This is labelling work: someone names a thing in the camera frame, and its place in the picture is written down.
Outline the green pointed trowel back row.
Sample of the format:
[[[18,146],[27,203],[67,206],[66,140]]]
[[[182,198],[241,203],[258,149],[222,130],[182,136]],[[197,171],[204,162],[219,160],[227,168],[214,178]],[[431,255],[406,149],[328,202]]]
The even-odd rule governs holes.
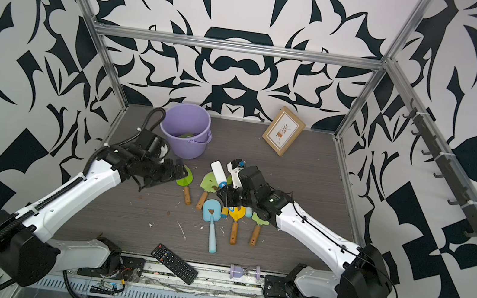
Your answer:
[[[184,202],[186,205],[190,205],[191,204],[191,191],[190,191],[190,184],[193,182],[193,174],[192,174],[192,171],[189,169],[189,167],[187,166],[183,166],[183,171],[185,173],[184,177],[177,180],[176,183],[177,185],[179,185],[180,187],[183,188],[183,195],[184,195]]]

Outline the green pointed trowel row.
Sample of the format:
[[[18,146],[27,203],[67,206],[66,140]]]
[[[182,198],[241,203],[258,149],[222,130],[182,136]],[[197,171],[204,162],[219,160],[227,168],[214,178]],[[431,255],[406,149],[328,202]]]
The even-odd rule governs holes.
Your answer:
[[[182,134],[179,136],[179,138],[185,138],[185,139],[188,139],[188,138],[193,138],[195,135],[193,133],[189,133],[189,134]]]
[[[186,205],[190,205],[191,204],[191,191],[190,191],[190,184],[193,182],[193,174],[192,174],[192,171],[189,169],[189,167],[187,166],[183,166],[183,171],[185,173],[184,177],[177,180],[176,183],[177,185],[179,185],[180,187],[183,188],[183,195],[184,195],[184,202]]]

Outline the white blue cleaning brush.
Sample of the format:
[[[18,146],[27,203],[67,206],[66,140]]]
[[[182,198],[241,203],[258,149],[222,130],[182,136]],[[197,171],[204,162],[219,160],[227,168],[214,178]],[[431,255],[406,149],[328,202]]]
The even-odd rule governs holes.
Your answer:
[[[221,189],[227,185],[227,178],[223,170],[222,164],[220,161],[215,161],[211,163],[211,169],[216,179],[217,188]]]

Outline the green pointed trowel front row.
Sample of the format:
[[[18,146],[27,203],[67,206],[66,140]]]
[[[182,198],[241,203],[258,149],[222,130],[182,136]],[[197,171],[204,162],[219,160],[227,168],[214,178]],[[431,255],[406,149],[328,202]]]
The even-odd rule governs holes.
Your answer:
[[[185,139],[188,139],[188,138],[193,138],[195,135],[193,133],[189,133],[189,134],[182,134],[179,136],[179,138],[185,138]]]

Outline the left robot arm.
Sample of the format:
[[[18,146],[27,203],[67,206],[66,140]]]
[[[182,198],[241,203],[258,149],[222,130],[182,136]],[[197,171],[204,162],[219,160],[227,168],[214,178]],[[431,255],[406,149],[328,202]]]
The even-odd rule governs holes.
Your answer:
[[[66,222],[97,197],[133,179],[139,190],[186,177],[182,162],[168,157],[168,142],[144,122],[137,134],[97,149],[83,170],[57,190],[10,214],[0,211],[0,268],[12,284],[30,286],[48,273],[64,275],[79,268],[96,269],[107,277],[120,271],[121,249],[106,238],[55,241]]]

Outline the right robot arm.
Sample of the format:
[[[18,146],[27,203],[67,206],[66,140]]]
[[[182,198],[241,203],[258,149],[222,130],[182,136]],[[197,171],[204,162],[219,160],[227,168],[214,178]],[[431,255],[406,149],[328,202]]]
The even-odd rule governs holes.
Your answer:
[[[267,281],[265,298],[388,298],[394,291],[382,254],[332,232],[308,214],[291,194],[271,187],[256,166],[223,168],[213,162],[217,196],[229,208],[247,207],[277,230],[289,234],[332,272],[299,264],[286,277]]]

